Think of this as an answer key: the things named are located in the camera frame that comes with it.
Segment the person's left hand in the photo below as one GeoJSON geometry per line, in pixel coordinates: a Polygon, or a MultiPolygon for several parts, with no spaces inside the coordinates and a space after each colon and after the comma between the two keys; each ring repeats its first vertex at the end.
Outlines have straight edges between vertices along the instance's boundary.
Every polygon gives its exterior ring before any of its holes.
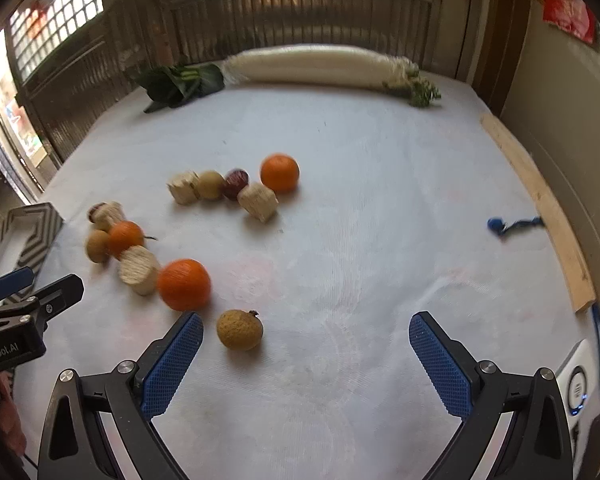
{"type": "Polygon", "coordinates": [[[18,457],[26,452],[27,439],[21,427],[21,420],[12,398],[9,374],[0,374],[0,436],[6,446],[18,457]]]}

